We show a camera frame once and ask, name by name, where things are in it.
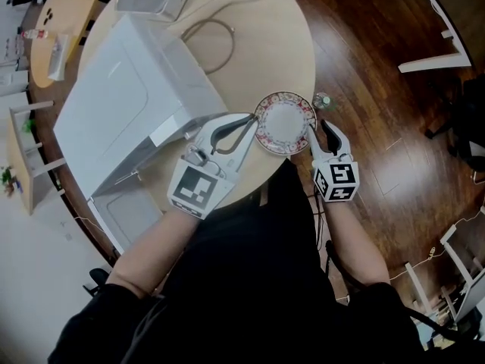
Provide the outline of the white microwave oven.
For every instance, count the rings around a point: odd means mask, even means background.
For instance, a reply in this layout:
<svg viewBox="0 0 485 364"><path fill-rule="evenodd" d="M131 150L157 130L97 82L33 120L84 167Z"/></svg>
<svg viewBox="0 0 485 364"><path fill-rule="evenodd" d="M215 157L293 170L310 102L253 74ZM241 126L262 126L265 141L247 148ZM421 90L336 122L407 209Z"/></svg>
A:
<svg viewBox="0 0 485 364"><path fill-rule="evenodd" d="M62 154L119 253L161 217L139 171L227 107L186 44L126 14L78 77L56 121Z"/></svg>

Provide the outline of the person's left forearm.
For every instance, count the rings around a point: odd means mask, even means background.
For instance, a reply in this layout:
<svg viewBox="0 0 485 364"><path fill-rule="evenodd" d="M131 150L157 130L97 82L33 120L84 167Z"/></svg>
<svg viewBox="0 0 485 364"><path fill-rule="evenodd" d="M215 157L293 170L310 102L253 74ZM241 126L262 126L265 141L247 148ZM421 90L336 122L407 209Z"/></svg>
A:
<svg viewBox="0 0 485 364"><path fill-rule="evenodd" d="M201 220L171 209L124 251L108 284L124 287L138 298L155 292L196 232Z"/></svg>

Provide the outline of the round light wooden table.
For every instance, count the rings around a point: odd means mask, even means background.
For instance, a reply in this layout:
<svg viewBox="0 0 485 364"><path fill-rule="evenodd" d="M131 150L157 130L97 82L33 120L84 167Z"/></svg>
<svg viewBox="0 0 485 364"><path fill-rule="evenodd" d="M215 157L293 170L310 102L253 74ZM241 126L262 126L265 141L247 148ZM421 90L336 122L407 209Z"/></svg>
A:
<svg viewBox="0 0 485 364"><path fill-rule="evenodd" d="M117 23L116 0L105 6L95 20L83 47L77 78L80 78L97 48ZM235 30L231 59L209 76L229 111L252 112L267 95L293 92L311 100L314 95L315 61L310 30L296 0L188 0L174 24L156 21L179 37L199 20L213 17ZM227 31L205 24L187 40L187 46L204 69L220 64L230 51ZM149 167L139 172L145 188L160 210L169 207L167 189L177 159L186 143L165 146ZM265 150L255 140L240 169L236 187L218 206L228 206L260 187L281 165L284 157Z"/></svg>

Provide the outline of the white frame table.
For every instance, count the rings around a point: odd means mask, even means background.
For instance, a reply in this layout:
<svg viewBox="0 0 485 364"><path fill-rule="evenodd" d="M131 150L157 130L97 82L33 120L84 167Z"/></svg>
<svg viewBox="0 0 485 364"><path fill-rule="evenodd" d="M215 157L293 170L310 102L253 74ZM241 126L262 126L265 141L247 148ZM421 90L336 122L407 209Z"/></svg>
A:
<svg viewBox="0 0 485 364"><path fill-rule="evenodd" d="M472 273L467 268L464 260L458 255L455 248L450 243L450 240L455 235L458 230L458 225L461 223L469 222L471 219L460 219L455 224L452 224L448 231L441 237L440 244L443 246L443 252L451 258L455 267L458 269L461 277L464 281L464 297L458 307L456 307L445 288L442 288L442 295L446 301L446 304L451 312L454 321L461 321L474 307L476 307L482 300L485 300L485 266L479 267L479 272L473 276ZM435 259L437 254L433 253L428 256L424 261L412 266L409 262L405 264L405 272L411 278L412 285L418 295L418 300L421 303L421 308L424 310L426 316L432 317L436 311L431 306L431 302L427 298L424 291L424 287L421 284L418 276L416 275L415 269Z"/></svg>

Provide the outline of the oval wooden table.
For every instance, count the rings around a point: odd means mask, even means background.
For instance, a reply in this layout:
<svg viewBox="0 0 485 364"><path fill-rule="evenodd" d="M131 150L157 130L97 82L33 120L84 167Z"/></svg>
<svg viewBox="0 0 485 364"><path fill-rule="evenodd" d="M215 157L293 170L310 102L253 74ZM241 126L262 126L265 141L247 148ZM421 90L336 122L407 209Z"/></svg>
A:
<svg viewBox="0 0 485 364"><path fill-rule="evenodd" d="M34 39L30 50L30 73L33 82L40 88L46 88L54 83L48 78L49 61L55 36L67 34L70 36L67 59L76 51L79 41L85 33L86 26L98 0L46 0L37 23L36 29L47 30L47 39ZM46 12L52 9L53 17L46 24Z"/></svg>

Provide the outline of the wooden desk with white legs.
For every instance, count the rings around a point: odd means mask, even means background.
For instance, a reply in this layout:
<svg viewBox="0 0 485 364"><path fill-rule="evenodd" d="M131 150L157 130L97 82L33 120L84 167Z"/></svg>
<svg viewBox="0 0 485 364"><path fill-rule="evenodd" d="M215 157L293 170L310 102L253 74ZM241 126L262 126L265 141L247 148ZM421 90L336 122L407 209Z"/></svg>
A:
<svg viewBox="0 0 485 364"><path fill-rule="evenodd" d="M6 145L7 160L8 165L13 168L14 175L20 184L20 199L28 215L32 215L36 207L36 204L33 202L34 180L40 175L65 165L66 160L65 158L60 158L41 167L31 168L27 154L42 148L42 143L37 143L29 149L24 147L22 139L20 138L20 128L17 126L16 116L42 108L49 108L53 105L53 101L47 101L17 108L9 108Z"/></svg>

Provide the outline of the dark covered book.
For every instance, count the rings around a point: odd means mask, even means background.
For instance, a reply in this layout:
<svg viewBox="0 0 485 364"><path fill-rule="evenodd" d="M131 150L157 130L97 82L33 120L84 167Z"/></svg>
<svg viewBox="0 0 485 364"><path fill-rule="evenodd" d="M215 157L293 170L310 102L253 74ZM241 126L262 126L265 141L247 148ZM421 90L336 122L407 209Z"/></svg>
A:
<svg viewBox="0 0 485 364"><path fill-rule="evenodd" d="M67 34L58 34L55 37L54 45L48 66L48 78L54 81L64 79L65 65L67 62L67 53L70 45L70 36Z"/></svg>

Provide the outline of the clear bottle with green cap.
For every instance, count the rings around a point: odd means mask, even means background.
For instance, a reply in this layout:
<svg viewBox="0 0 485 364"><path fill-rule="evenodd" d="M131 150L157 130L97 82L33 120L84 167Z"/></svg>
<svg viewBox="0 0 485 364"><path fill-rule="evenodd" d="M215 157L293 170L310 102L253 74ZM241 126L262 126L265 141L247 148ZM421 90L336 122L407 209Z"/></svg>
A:
<svg viewBox="0 0 485 364"><path fill-rule="evenodd" d="M312 105L316 109L330 109L335 104L334 99L325 92L315 93L312 100Z"/></svg>

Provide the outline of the floral rimmed white plate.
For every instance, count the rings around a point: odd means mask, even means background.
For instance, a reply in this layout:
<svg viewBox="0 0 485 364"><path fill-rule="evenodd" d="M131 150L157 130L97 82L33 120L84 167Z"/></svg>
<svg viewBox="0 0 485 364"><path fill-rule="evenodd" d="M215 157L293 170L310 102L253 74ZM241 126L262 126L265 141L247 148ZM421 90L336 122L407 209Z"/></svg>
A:
<svg viewBox="0 0 485 364"><path fill-rule="evenodd" d="M255 134L259 144L275 155L291 156L308 145L307 128L316 128L312 105L292 92L276 92L264 97L255 108L259 125Z"/></svg>

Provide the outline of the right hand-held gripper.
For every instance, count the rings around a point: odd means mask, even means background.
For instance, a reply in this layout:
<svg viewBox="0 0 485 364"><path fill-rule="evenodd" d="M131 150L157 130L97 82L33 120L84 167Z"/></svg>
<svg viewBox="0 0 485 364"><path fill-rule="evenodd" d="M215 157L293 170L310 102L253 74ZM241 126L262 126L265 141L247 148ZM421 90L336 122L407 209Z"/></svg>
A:
<svg viewBox="0 0 485 364"><path fill-rule="evenodd" d="M314 128L307 126L307 140L313 158L313 181L323 201L351 201L359 188L357 162L351 160L351 148L347 136L334 124L321 120L321 129L327 137L327 148L335 160L323 162L324 151L321 149Z"/></svg>

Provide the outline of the person's black clothing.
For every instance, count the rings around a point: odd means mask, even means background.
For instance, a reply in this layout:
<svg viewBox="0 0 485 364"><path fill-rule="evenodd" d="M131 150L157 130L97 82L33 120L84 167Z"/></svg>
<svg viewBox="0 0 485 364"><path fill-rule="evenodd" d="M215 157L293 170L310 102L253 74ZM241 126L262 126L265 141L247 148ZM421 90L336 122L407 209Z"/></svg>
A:
<svg viewBox="0 0 485 364"><path fill-rule="evenodd" d="M423 359L391 283L336 301L314 215L284 162L264 206L200 222L155 292L108 284L64 327L48 364L214 364Z"/></svg>

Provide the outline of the dark curved desk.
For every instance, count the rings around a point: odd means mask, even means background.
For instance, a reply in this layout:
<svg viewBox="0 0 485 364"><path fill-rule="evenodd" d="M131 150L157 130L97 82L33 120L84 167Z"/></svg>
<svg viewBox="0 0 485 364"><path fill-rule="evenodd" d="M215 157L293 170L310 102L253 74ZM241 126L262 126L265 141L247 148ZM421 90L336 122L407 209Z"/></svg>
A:
<svg viewBox="0 0 485 364"><path fill-rule="evenodd" d="M472 67L485 72L485 0L428 0L446 25L441 33L454 52L402 63L401 73Z"/></svg>

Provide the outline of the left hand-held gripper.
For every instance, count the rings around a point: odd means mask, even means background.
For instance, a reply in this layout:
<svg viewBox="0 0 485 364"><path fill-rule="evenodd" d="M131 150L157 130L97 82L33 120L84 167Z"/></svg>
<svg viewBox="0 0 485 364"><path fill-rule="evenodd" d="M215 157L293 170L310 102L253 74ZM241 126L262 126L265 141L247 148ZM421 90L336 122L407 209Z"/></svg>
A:
<svg viewBox="0 0 485 364"><path fill-rule="evenodd" d="M229 113L208 121L178 159L167 190L168 202L206 219L236 187L239 168L258 129L253 113ZM220 140L239 132L230 146Z"/></svg>

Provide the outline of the person's right forearm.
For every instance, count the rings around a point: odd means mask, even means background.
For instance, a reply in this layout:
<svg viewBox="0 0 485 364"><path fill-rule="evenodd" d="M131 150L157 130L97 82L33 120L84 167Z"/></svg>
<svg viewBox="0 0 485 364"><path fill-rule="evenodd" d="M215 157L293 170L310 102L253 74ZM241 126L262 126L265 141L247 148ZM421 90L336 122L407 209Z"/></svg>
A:
<svg viewBox="0 0 485 364"><path fill-rule="evenodd" d="M330 239L343 267L364 285L390 283L386 262L346 202L324 205Z"/></svg>

